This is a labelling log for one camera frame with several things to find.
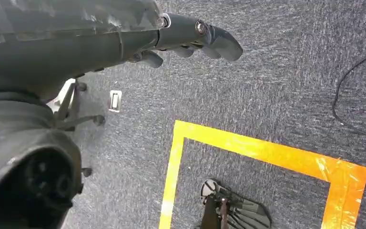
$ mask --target chair caster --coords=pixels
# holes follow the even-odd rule
[[[93,118],[93,123],[96,125],[103,125],[106,122],[106,118],[103,115],[97,115]]]
[[[90,177],[92,175],[92,168],[82,168],[82,174],[84,177]]]
[[[76,84],[76,90],[80,92],[85,92],[88,89],[88,86],[86,83],[77,82]]]

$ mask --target floor marking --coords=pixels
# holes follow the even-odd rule
[[[354,229],[366,167],[317,153],[176,120],[159,229],[169,229],[184,139],[225,149],[330,183],[321,229]]]

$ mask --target wire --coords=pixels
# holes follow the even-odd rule
[[[343,120],[342,118],[340,118],[337,114],[336,114],[336,103],[337,100],[339,99],[339,92],[340,92],[340,86],[342,85],[342,82],[347,78],[347,76],[354,71],[354,69],[356,67],[358,67],[359,65],[361,65],[362,63],[364,63],[366,61],[366,58],[364,58],[363,60],[361,60],[360,62],[356,63],[352,68],[350,68],[343,76],[342,78],[340,78],[339,83],[337,84],[337,88],[336,88],[336,95],[335,95],[335,99],[333,100],[332,103],[332,114],[335,117],[335,119],[337,119],[341,124],[347,126],[348,128],[356,131],[357,133],[361,134],[361,135],[366,135],[365,131],[359,130],[358,128],[354,127],[353,125],[349,124],[348,122],[346,122],[345,120]]]

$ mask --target gray carpet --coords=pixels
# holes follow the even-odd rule
[[[331,102],[340,74],[366,56],[366,0],[162,0],[167,12],[230,31],[244,48],[237,62],[161,53],[159,69],[124,64],[83,78],[83,114],[104,113],[105,127],[81,125],[75,139],[94,174],[75,199],[70,229],[158,228],[175,120],[206,125],[366,166],[366,136],[340,125]],[[122,111],[106,111],[122,90]],[[366,129],[366,63],[345,81],[338,113]],[[274,229],[318,229],[329,184],[187,140],[172,228],[201,218],[209,177],[263,203]],[[366,190],[357,228],[366,229]]]

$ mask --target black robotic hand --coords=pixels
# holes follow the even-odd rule
[[[238,60],[243,53],[238,41],[224,29],[174,14],[164,14],[163,20],[164,28],[159,30],[153,50],[173,50],[184,58],[190,57],[195,50],[201,50],[212,59],[222,57],[228,61]],[[136,53],[129,61],[143,61],[154,68],[163,63],[162,58],[150,49]]]

